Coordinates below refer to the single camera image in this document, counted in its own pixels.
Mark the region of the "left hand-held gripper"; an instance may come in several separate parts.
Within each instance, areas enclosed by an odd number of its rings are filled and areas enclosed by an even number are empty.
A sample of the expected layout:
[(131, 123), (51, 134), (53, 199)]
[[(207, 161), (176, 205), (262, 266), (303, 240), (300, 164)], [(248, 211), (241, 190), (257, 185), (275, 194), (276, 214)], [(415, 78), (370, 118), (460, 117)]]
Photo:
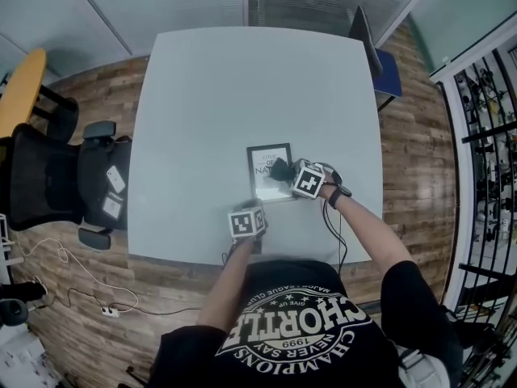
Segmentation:
[(267, 220), (263, 210), (263, 201), (253, 198), (237, 204), (228, 214), (228, 221), (233, 241), (264, 235), (267, 230)]

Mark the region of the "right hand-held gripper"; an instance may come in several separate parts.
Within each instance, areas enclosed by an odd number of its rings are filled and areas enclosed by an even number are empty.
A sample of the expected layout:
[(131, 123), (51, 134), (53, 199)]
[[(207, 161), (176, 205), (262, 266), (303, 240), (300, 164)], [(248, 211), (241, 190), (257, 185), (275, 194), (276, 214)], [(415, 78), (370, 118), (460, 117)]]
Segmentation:
[(294, 163), (294, 169), (295, 177), (291, 183), (292, 194), (305, 199), (316, 199), (326, 178), (322, 164), (301, 158)]

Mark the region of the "person's right hand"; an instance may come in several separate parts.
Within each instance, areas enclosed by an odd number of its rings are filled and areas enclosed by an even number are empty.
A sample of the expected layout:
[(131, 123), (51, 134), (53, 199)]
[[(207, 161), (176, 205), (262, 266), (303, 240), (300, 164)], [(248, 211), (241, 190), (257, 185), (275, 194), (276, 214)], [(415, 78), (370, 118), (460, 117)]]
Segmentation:
[(324, 184), (328, 184), (330, 186), (342, 187), (343, 179), (341, 175), (330, 165), (323, 163), (322, 169), (325, 172), (325, 181)]

